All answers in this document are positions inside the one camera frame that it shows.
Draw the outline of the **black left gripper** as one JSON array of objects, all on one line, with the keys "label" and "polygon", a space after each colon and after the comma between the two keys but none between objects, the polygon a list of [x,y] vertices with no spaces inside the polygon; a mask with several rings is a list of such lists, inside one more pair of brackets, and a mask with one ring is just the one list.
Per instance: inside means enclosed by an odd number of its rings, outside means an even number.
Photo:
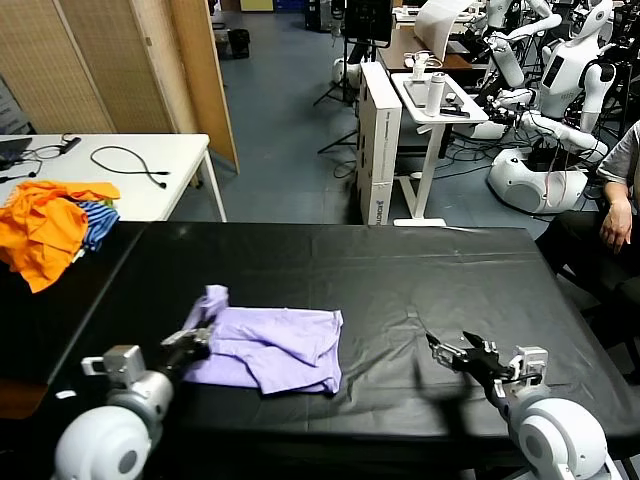
[{"label": "black left gripper", "polygon": [[160,372],[165,376],[184,376],[194,363],[208,359],[211,335],[212,327],[208,326],[197,331],[177,331],[162,340]]}]

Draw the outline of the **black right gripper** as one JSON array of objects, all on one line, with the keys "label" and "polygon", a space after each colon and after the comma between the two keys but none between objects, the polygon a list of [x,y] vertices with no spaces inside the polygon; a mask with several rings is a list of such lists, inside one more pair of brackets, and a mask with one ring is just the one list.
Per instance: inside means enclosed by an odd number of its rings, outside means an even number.
[{"label": "black right gripper", "polygon": [[500,363],[494,341],[486,340],[469,331],[463,331],[462,334],[470,344],[470,347],[464,350],[441,342],[429,332],[426,332],[425,336],[432,357],[438,364],[453,371],[458,370],[462,365],[463,371],[469,373],[483,387],[487,396],[491,396],[495,381],[510,380],[514,376],[515,369]]}]

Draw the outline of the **person's bare hand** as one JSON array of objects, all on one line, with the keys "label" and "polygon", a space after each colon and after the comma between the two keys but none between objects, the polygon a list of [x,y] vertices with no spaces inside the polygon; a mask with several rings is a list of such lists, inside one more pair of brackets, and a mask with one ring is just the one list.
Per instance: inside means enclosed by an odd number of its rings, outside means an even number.
[{"label": "person's bare hand", "polygon": [[604,189],[609,210],[603,220],[600,237],[604,244],[618,254],[631,243],[632,209],[625,185],[610,183]]}]

